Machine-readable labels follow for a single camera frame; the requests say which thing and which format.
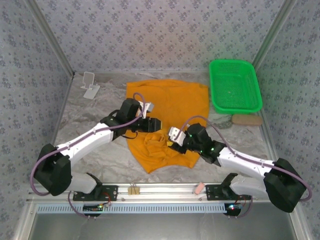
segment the marble surface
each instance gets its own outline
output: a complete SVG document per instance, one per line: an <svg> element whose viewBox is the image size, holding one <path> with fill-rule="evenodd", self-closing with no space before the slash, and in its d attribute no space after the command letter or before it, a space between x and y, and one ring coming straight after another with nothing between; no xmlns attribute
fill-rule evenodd
<svg viewBox="0 0 320 240"><path fill-rule="evenodd" d="M126 83L147 79L178 79L209 85L208 73L104 73L95 75L100 90L93 100L85 99L82 76L76 74L67 99L55 144L62 144L94 127L103 117L118 109L126 96ZM232 147L246 154L267 159L265 143L259 127L231 123L231 116L217 114L210 103L209 120L216 124ZM207 129L211 138L218 134ZM168 166L147 174L135 160L124 138L100 146L77 162L73 168L79 173L90 172L102 182L113 183L190 183L221 182L232 169L209 165L199 158L194 168Z"/></svg>

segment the metal bracket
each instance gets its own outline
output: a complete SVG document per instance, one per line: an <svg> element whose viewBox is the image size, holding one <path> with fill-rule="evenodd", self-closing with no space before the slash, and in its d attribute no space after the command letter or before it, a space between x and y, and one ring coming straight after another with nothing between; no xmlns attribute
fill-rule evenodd
<svg viewBox="0 0 320 240"><path fill-rule="evenodd" d="M206 185L205 193L206 199L208 201L226 201L226 200L251 200L251 196L249 195L237 195L231 189L229 191L225 191L225 186L222 185Z"/></svg>
<svg viewBox="0 0 320 240"><path fill-rule="evenodd" d="M82 202L105 202L109 201L116 201L118 197L118 186L117 185L102 185L101 186L101 193L99 196L95 198L93 194L86 194L80 191L76 191L73 195L73 201L82 201Z"/></svg>

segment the orange cloth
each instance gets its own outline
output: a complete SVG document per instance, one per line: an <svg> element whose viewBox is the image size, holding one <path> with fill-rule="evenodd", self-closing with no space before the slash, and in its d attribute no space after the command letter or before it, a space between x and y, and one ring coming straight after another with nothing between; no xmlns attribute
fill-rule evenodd
<svg viewBox="0 0 320 240"><path fill-rule="evenodd" d="M170 165L193 168L199 159L197 153L187 151L180 154L167 146L170 127L181 128L184 122L194 116L209 115L209 94L206 85L174 79L155 79L126 84L126 97L142 94L146 102L152 102L154 108L147 116L162 121L162 129L157 132L139 132L135 139L128 139L132 155L147 173ZM203 119L193 119L189 124L206 125ZM127 131L128 137L136 134Z"/></svg>

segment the pink eraser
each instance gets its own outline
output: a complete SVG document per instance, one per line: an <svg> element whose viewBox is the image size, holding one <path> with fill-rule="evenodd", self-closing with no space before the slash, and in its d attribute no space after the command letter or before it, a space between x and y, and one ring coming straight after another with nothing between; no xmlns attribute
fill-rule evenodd
<svg viewBox="0 0 320 240"><path fill-rule="evenodd" d="M202 191L202 189L204 189L204 188L205 188L205 184L202 183L202 182L200 182L199 185L195 188L194 194L195 194L195 195L200 194L201 191Z"/></svg>

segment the green plastic basket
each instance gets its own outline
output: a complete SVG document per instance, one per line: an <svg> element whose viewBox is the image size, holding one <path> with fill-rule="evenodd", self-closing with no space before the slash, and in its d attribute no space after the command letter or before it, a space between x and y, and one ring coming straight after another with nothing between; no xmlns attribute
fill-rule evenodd
<svg viewBox="0 0 320 240"><path fill-rule="evenodd" d="M243 60L216 59L209 65L211 99L219 114L250 114L262 108L256 72Z"/></svg>

